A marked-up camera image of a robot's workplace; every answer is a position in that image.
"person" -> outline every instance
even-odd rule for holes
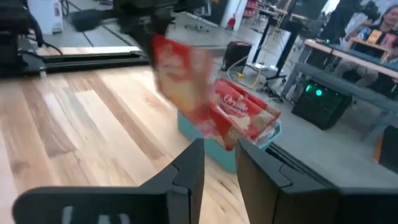
[[[378,38],[376,44],[380,44],[383,39],[385,38],[386,34],[394,34],[397,35],[398,33],[393,30],[394,26],[398,23],[398,5],[393,5],[387,9],[387,11],[381,17],[381,21],[379,24],[373,25],[373,22],[370,20],[362,22],[357,28],[351,31],[346,36],[346,41],[349,41],[350,38],[356,37],[361,29],[368,27],[370,33],[374,30],[379,30],[382,32],[380,38]],[[395,41],[392,46],[394,50],[392,51],[393,55],[396,57],[398,56],[398,41]],[[358,45],[355,47],[355,50],[362,52],[364,54],[368,54],[372,57],[377,57],[379,54],[378,50],[375,50],[372,47],[366,45]],[[335,68],[333,72],[334,75],[342,77],[345,72],[355,70],[356,73],[361,77],[356,84],[359,86],[369,86],[371,83],[375,82],[379,76],[378,71],[366,68],[362,65],[358,65],[349,60],[341,60],[341,62]]]

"teal box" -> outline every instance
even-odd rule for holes
[[[195,140],[196,138],[203,138],[202,133],[197,130],[196,127],[182,115],[179,111],[177,112],[177,122],[178,122],[178,130],[185,135],[185,137],[190,140]],[[270,138],[269,141],[259,146],[259,149],[265,151],[272,140],[280,133],[280,125],[276,126],[275,134]],[[212,139],[205,139],[205,151],[206,153],[214,159],[221,167],[226,169],[231,173],[236,173],[236,150],[235,148],[232,151],[227,151],[223,147],[221,147],[217,142]]]

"desk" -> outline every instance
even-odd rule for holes
[[[66,54],[131,47],[66,48]],[[0,83],[0,219],[24,191],[45,185],[140,185],[190,143],[149,67]],[[249,223],[235,175],[206,161],[201,223]]]
[[[325,45],[319,44],[314,40],[306,40],[305,41],[306,48],[304,49],[303,53],[301,54],[300,58],[298,59],[298,63],[296,64],[295,68],[293,69],[292,73],[290,74],[289,79],[287,80],[284,89],[282,90],[282,96],[285,96],[289,90],[291,89],[292,85],[294,84],[296,78],[298,77],[300,71],[297,69],[298,67],[303,67],[303,63],[308,57],[310,53],[310,47],[314,49],[321,50],[326,52],[330,55],[334,55],[336,57],[341,57],[343,59],[350,60],[352,62],[358,63],[365,67],[377,70],[383,74],[386,74],[392,78],[398,78],[398,67],[394,64],[385,63],[380,64],[379,60],[376,58],[372,58],[366,56],[361,53],[355,53],[353,51],[347,52],[341,46],[332,46],[332,45]],[[375,140],[375,138],[384,130],[393,120],[396,119],[396,113],[398,113],[398,103],[396,101],[392,101],[387,97],[381,96],[372,90],[367,88],[361,88],[356,86],[354,83],[342,82],[341,79],[336,78],[334,76],[325,76],[325,79],[333,88],[343,90],[348,94],[354,94],[363,100],[369,101],[370,103],[382,108],[384,111],[379,115],[377,121],[371,126],[368,135],[365,139],[369,142]]]
[[[267,16],[268,17],[268,21],[267,21],[266,28],[264,29],[264,32],[262,33],[258,48],[256,50],[256,53],[254,54],[254,58],[253,58],[253,61],[252,61],[253,63],[257,62],[257,58],[258,58],[258,56],[260,54],[261,47],[262,47],[262,45],[263,45],[263,43],[264,43],[264,41],[266,39],[269,27],[277,25],[277,19],[272,17],[272,16],[270,16],[268,14],[268,12],[265,13],[265,12],[260,11],[260,15]],[[282,53],[281,53],[281,55],[280,55],[280,57],[278,59],[278,62],[276,64],[276,67],[278,68],[277,73],[275,74],[275,76],[267,78],[267,80],[273,80],[273,79],[278,79],[278,78],[284,78],[285,77],[285,76],[280,76],[280,72],[282,71],[282,67],[285,64],[285,62],[287,60],[287,57],[289,56],[289,53],[292,50],[294,42],[295,42],[297,36],[299,35],[299,32],[301,31],[302,27],[303,27],[303,24],[301,24],[299,22],[294,22],[294,21],[291,21],[291,20],[289,20],[288,23],[286,23],[285,27],[281,27],[282,29],[287,30],[287,31],[290,32],[289,39],[287,40],[287,42],[285,44],[285,47],[284,47],[284,49],[283,49],[283,51],[282,51]]]

